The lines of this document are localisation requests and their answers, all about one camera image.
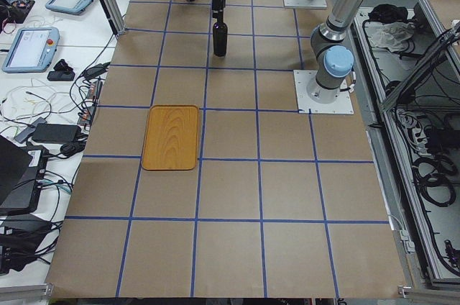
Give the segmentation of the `wooden tray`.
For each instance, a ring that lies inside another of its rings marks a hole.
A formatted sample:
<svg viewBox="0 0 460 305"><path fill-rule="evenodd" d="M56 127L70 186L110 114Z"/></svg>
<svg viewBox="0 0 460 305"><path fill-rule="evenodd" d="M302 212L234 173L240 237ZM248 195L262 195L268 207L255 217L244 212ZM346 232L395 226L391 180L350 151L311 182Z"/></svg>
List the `wooden tray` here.
<svg viewBox="0 0 460 305"><path fill-rule="evenodd" d="M197 106L152 106L149 109L142 148L143 169L194 169L197 162L198 123Z"/></svg>

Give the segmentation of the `white crumpled cloth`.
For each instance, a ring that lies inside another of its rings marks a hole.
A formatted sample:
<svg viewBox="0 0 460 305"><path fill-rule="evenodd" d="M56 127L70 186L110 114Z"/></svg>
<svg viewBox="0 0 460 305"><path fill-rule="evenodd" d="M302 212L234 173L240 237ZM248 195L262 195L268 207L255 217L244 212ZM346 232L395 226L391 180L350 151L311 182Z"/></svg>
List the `white crumpled cloth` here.
<svg viewBox="0 0 460 305"><path fill-rule="evenodd" d="M369 41L372 47L386 48L395 53L403 51L408 46L408 40L414 33L415 28L412 24L393 22L378 27Z"/></svg>

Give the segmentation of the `teach pendant near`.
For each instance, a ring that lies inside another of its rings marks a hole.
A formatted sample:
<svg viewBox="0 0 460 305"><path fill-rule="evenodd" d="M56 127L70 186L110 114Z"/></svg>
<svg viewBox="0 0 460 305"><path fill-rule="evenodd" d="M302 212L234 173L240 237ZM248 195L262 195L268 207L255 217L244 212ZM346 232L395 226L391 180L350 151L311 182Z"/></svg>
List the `teach pendant near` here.
<svg viewBox="0 0 460 305"><path fill-rule="evenodd" d="M20 28L2 65L3 72L44 72L52 62L59 39L56 27Z"/></svg>

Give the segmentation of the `black power brick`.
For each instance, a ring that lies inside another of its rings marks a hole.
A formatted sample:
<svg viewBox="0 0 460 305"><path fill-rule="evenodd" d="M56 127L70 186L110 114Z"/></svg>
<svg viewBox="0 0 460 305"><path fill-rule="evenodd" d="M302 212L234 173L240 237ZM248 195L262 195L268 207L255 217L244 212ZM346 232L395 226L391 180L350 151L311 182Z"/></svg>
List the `black power brick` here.
<svg viewBox="0 0 460 305"><path fill-rule="evenodd" d="M32 140L35 142L63 144L73 142L80 132L81 129L78 125L40 123L32 134Z"/></svg>

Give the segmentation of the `black laptop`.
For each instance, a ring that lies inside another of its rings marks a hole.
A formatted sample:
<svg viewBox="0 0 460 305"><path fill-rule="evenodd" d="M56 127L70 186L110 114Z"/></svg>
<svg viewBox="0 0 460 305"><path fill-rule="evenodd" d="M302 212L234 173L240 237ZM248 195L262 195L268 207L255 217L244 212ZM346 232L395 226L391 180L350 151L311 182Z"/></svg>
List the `black laptop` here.
<svg viewBox="0 0 460 305"><path fill-rule="evenodd" d="M37 209L48 149L41 145L19 147L1 138L1 215L32 213Z"/></svg>

